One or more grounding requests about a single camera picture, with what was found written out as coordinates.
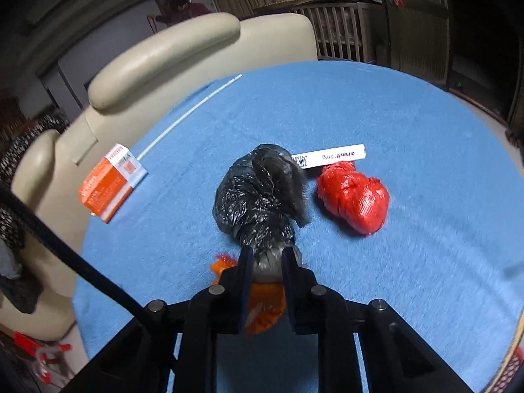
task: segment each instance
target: black patterned fabric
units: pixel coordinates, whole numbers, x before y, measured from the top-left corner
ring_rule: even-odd
[[[37,120],[30,131],[18,136],[3,155],[0,160],[0,181],[11,187],[18,164],[37,137],[50,129],[62,133],[67,127],[69,127],[69,122],[53,115],[45,115]],[[24,228],[2,204],[0,204],[0,239],[14,252],[15,256],[25,246]],[[0,253],[0,259],[7,261],[8,258],[9,261],[12,261],[11,256]],[[7,278],[4,275],[0,273],[0,291],[11,301],[12,305],[23,313],[35,311],[38,296],[42,292],[42,285],[35,276],[27,268],[24,268],[17,278]]]

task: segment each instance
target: orange and white box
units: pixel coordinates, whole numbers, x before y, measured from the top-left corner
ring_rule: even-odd
[[[80,200],[108,223],[146,174],[129,149],[116,144],[84,180]]]

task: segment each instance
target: blue table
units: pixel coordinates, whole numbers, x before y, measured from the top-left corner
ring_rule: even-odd
[[[176,106],[133,148],[227,80]],[[475,390],[496,373],[523,308],[524,183],[501,144],[454,97],[402,73],[307,62],[244,74],[142,160],[148,176],[108,225],[92,218],[83,257],[141,304],[192,297],[217,253],[239,248],[211,215],[216,187],[260,143],[291,153],[364,143],[363,173],[391,195],[386,225],[348,234],[307,187],[311,224],[297,244],[320,283],[345,298],[386,299]],[[130,319],[79,280],[73,299],[93,357]],[[221,337],[220,392],[316,391],[316,339],[286,320],[262,335]]]

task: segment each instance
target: beige armchair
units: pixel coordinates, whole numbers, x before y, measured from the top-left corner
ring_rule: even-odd
[[[29,148],[13,192],[77,253],[90,217],[78,188],[115,144],[132,147],[175,104],[206,83],[248,70],[316,60],[309,20],[275,14],[239,22],[213,13],[154,35],[110,62],[89,88],[90,106],[64,134],[48,131]],[[56,340],[74,322],[76,275],[27,235],[25,264],[44,284],[35,313],[0,302],[0,324]]]

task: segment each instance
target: orange plastic bag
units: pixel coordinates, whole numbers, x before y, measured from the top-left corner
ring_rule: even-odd
[[[236,260],[227,254],[217,256],[210,268],[217,279],[222,271],[236,266]],[[286,309],[286,295],[282,283],[251,283],[250,301],[247,306],[246,333],[260,334],[270,329],[280,319]]]

